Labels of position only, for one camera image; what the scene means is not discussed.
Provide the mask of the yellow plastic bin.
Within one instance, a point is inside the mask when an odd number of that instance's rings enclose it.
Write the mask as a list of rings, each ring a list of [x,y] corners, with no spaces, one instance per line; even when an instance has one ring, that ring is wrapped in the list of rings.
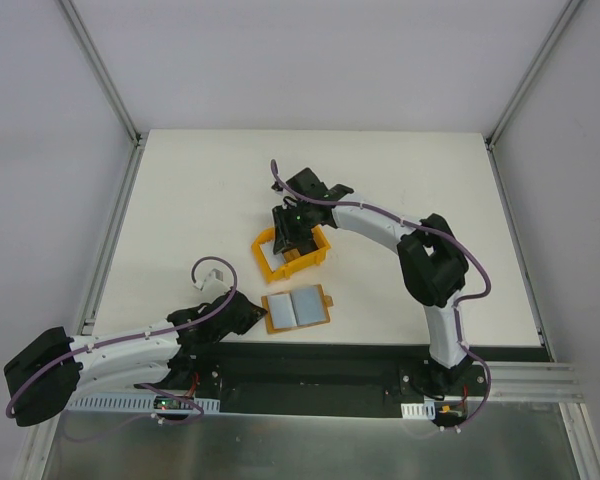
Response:
[[[320,227],[312,230],[313,246],[305,254],[295,248],[274,254],[274,228],[263,230],[251,245],[256,265],[266,284],[288,280],[294,274],[310,267],[320,266],[331,246]]]

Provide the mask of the orange leather card holder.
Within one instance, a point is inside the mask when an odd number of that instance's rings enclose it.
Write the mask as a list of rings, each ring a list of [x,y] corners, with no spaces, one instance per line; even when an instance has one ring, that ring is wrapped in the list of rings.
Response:
[[[261,301],[267,311],[265,326],[270,335],[331,322],[333,300],[320,284],[265,295]]]

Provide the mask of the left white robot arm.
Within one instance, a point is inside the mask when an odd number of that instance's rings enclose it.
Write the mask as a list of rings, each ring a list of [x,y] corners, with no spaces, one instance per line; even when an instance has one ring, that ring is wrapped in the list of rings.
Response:
[[[6,416],[29,427],[92,393],[142,384],[182,388],[190,380],[193,355],[229,334],[247,333],[266,314],[244,294],[229,291],[118,335],[69,336],[62,327],[50,328],[4,367]]]

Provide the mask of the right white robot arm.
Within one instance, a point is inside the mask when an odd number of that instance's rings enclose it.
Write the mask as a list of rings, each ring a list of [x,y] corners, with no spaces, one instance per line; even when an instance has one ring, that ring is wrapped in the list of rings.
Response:
[[[306,254],[317,248],[313,229],[329,226],[361,235],[395,253],[409,294],[425,311],[429,330],[432,387],[453,394],[466,381],[460,365],[467,353],[462,327],[452,311],[465,286],[468,261],[446,220],[432,214],[416,221],[399,216],[342,184],[326,187],[309,168],[272,190],[283,197],[272,209],[273,253]]]

